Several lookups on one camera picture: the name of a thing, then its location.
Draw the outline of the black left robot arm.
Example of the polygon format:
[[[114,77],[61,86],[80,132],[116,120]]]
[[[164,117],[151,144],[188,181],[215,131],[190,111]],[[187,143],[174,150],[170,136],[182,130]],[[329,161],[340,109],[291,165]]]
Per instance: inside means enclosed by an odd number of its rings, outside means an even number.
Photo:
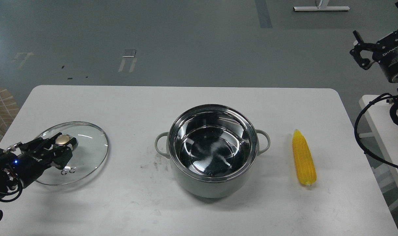
[[[0,148],[0,202],[17,200],[47,169],[64,170],[77,146],[76,138],[59,132],[51,138]]]

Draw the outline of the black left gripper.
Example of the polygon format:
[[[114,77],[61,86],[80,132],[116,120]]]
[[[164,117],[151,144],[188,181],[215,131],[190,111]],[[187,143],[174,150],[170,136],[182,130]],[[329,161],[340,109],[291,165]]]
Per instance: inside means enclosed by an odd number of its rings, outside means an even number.
[[[27,188],[54,163],[62,170],[78,147],[75,137],[35,138],[24,144],[17,144],[2,150],[2,179],[7,189]]]

